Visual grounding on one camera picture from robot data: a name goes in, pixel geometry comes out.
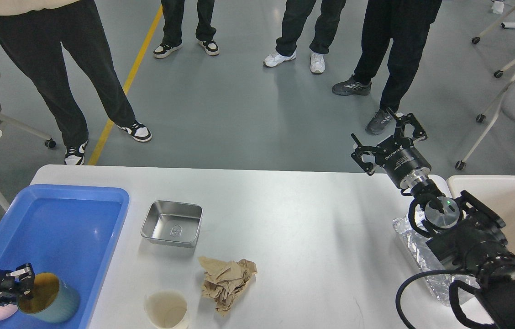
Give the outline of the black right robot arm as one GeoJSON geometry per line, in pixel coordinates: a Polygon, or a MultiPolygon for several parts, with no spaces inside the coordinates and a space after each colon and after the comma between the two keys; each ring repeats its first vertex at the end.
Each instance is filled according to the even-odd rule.
{"type": "Polygon", "coordinates": [[[449,301],[457,321],[470,329],[515,329],[515,254],[507,249],[505,223],[491,208],[463,190],[449,198],[430,179],[431,165],[414,146],[427,134],[413,114],[398,116],[393,135],[376,146],[364,146],[356,135],[353,160],[368,175],[381,167],[403,196],[412,196],[408,222],[443,265],[406,279],[396,298],[397,313],[412,328],[401,307],[404,290],[417,279],[432,275],[466,275],[478,287],[455,280],[449,301]]]}

